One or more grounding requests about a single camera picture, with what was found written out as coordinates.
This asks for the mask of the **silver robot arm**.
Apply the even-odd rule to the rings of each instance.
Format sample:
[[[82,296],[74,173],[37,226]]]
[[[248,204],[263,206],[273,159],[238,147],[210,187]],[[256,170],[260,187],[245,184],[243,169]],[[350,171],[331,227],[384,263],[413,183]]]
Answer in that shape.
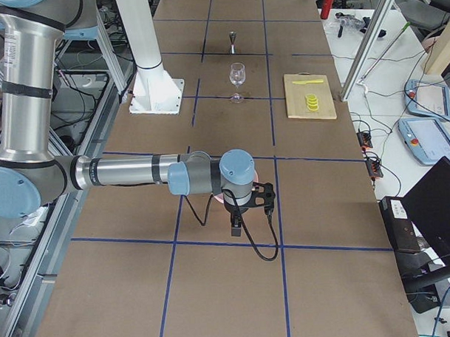
[[[59,42],[95,38],[98,16],[96,0],[0,0],[0,217],[25,217],[61,195],[91,187],[164,184],[176,195],[221,195],[232,235],[243,234],[243,215],[258,195],[254,161],[244,150],[218,159],[201,151],[129,159],[50,151],[52,127],[84,125],[95,112],[93,95],[59,100],[54,77]]]

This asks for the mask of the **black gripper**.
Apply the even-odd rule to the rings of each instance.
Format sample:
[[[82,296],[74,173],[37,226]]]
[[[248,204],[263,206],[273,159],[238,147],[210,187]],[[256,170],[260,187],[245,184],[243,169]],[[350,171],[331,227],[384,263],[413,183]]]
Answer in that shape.
[[[245,209],[243,207],[236,207],[234,205],[225,204],[225,209],[231,215],[231,236],[238,237],[242,235],[242,225]]]

